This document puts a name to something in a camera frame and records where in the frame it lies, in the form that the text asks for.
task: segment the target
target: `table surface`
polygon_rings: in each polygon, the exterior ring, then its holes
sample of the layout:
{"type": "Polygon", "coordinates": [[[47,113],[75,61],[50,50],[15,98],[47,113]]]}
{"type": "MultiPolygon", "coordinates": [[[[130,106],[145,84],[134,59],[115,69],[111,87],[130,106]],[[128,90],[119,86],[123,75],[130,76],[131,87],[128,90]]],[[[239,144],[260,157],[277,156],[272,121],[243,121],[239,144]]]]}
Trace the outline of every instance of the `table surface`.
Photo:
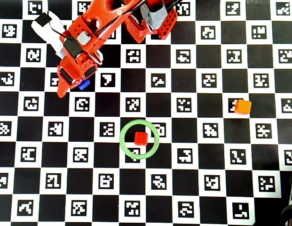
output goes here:
{"type": "MultiPolygon", "coordinates": [[[[59,58],[31,22],[50,10],[68,28],[89,3],[0,0],[0,226],[276,222],[292,173],[292,0],[185,0],[169,37],[141,44],[121,26],[91,85],[60,99],[59,58]],[[119,147],[133,119],[159,131],[146,160],[119,147]]],[[[154,138],[135,146],[136,131],[150,134],[134,126],[126,145],[145,153],[154,138]]]]}

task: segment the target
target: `red cube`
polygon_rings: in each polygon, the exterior ring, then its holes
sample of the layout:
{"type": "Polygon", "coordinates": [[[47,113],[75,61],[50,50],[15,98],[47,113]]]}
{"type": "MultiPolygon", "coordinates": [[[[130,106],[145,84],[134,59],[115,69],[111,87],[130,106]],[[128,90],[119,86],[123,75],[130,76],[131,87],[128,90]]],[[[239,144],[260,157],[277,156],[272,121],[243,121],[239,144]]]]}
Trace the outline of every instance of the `red cube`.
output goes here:
{"type": "Polygon", "coordinates": [[[148,134],[145,132],[135,132],[134,143],[136,145],[147,146],[148,134]]]}

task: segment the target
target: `blue object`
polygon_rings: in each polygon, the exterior ring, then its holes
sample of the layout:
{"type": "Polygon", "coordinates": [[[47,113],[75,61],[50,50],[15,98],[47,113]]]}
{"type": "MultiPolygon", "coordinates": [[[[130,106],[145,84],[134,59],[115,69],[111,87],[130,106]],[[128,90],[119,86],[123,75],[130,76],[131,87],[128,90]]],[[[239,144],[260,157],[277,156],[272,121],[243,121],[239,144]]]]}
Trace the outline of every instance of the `blue object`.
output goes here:
{"type": "Polygon", "coordinates": [[[86,79],[86,80],[82,81],[82,82],[78,85],[78,87],[79,87],[80,90],[84,90],[84,89],[85,89],[87,86],[89,86],[89,85],[90,85],[90,80],[86,79]]]}

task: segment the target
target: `orange block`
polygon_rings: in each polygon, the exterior ring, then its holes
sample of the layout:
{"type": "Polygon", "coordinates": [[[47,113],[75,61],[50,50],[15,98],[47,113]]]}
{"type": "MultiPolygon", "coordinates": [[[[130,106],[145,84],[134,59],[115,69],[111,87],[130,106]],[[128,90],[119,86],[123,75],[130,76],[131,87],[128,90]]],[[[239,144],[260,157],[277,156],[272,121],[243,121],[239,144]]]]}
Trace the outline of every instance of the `orange block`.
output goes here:
{"type": "Polygon", "coordinates": [[[251,109],[251,101],[238,100],[235,106],[235,113],[237,114],[249,114],[251,109]]]}

